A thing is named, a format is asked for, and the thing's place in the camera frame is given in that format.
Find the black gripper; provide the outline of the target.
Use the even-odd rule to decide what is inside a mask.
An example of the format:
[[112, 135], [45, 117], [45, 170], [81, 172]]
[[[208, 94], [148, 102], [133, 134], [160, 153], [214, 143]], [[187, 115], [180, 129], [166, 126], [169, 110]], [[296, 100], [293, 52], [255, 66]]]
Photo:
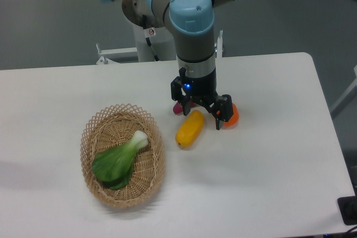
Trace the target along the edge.
[[214, 115], [216, 130], [220, 130], [233, 116], [231, 96], [218, 96], [215, 69], [210, 74], [198, 78], [186, 76], [186, 71], [186, 68], [180, 68], [179, 76], [171, 82], [172, 100], [180, 103], [184, 116], [191, 111], [191, 102], [204, 107]]

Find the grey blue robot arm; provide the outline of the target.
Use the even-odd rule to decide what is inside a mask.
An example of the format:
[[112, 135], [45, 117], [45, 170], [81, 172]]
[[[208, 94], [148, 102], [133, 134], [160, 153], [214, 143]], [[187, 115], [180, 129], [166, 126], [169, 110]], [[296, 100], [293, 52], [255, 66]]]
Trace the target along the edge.
[[202, 106], [220, 129], [233, 116], [233, 104], [229, 95], [216, 92], [214, 8], [234, 0], [145, 1], [175, 42], [179, 75], [171, 83], [172, 99], [185, 115], [191, 103]]

